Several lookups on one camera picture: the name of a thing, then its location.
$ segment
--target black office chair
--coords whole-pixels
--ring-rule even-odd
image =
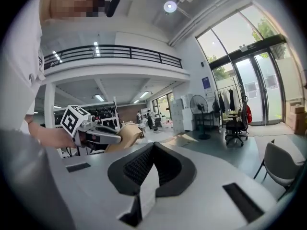
[[[242,131],[246,131],[248,129],[248,120],[247,120],[247,105],[248,105],[248,99],[247,96],[243,96],[242,98],[243,103],[243,109],[242,111],[239,111],[237,114],[230,114],[228,117],[232,118],[233,120],[228,121],[226,123],[226,135],[225,140],[227,140],[228,137],[231,137],[229,140],[227,140],[226,144],[228,145],[229,142],[233,139],[239,139],[241,141],[241,146],[244,145],[241,137],[245,137],[245,140],[248,139],[247,135],[242,135]]]
[[[160,117],[156,118],[155,121],[154,121],[154,125],[153,125],[154,131],[157,131],[158,127],[162,127],[161,118]]]

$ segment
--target ceiling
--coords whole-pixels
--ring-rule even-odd
[[[104,44],[114,44],[115,33],[129,30],[127,27],[131,26],[126,26],[125,20],[138,22],[137,26],[140,28],[137,31],[141,31],[141,27],[148,32],[156,31],[157,34],[163,35],[157,40],[168,43],[193,17],[216,0],[184,0],[178,4],[177,11],[166,15],[163,6],[167,1],[169,0],[121,0],[112,18],[104,19],[105,15],[101,13],[100,18],[81,18],[68,22],[50,21],[43,26],[41,47],[44,55],[51,54],[53,50],[91,45],[97,41],[98,34],[103,35],[100,37],[103,37]]]
[[[99,101],[94,95],[99,94],[105,101],[113,101],[116,97],[118,104],[132,104],[135,100],[146,100],[153,94],[165,90],[175,84],[174,81],[146,78],[99,78],[103,90],[94,79],[62,83],[56,86],[55,106],[67,107],[69,104],[95,104]],[[35,99],[35,111],[44,112],[46,86],[39,88]],[[149,92],[142,99],[140,96]]]

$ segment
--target tree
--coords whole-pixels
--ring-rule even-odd
[[[270,36],[275,35],[274,31],[272,30],[272,26],[270,25],[270,22],[265,18],[262,18],[260,23],[258,23],[257,29],[263,38],[268,38]],[[261,40],[261,38],[255,31],[253,31],[252,35],[255,39],[255,42]],[[271,49],[276,59],[283,59],[284,52],[286,50],[284,45],[273,46]],[[262,58],[269,57],[268,53],[260,54],[260,56]]]
[[[216,81],[223,80],[223,79],[226,79],[226,78],[229,77],[227,72],[225,72],[225,68],[224,67],[218,67],[218,68],[214,69],[213,73],[214,73]]]
[[[216,60],[216,56],[215,55],[213,55],[212,57],[209,56],[207,58],[208,58],[208,62],[209,63],[211,63],[211,62]],[[215,76],[215,80],[216,81],[228,78],[228,74],[225,73],[225,68],[224,67],[218,67],[218,68],[214,69],[213,72],[214,72],[214,76]]]
[[[208,57],[208,62],[211,63],[211,62],[214,62],[216,60],[216,56],[213,55],[212,57]]]

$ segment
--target clothing rack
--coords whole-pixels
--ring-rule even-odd
[[[237,92],[237,94],[238,94],[239,104],[240,104],[240,106],[242,106],[242,105],[241,105],[241,100],[242,100],[242,99],[240,99],[239,91],[238,91],[238,87],[239,87],[239,90],[240,90],[241,95],[242,95],[242,85],[241,85],[240,83],[236,83],[234,77],[233,77],[231,80],[234,81],[235,84],[232,84],[232,85],[229,85],[229,86],[226,86],[226,87],[217,89],[216,91],[214,91],[214,96],[215,96],[215,97],[217,98],[217,100],[218,100],[218,99],[219,99],[219,98],[218,98],[218,97],[219,97],[219,96],[218,96],[218,92],[219,92],[220,90],[227,89],[227,88],[230,88],[230,87],[235,86],[235,87],[236,87],[236,92]],[[220,113],[221,113],[221,118],[222,118],[222,124],[221,124],[220,128],[222,128],[222,127],[223,127],[223,112],[222,112],[222,109],[221,109],[221,108],[220,108]]]

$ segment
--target red bag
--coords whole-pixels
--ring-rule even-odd
[[[247,118],[248,118],[248,123],[251,123],[251,121],[253,120],[253,116],[251,115],[251,110],[250,110],[250,107],[248,105],[247,105],[246,115],[247,115]]]

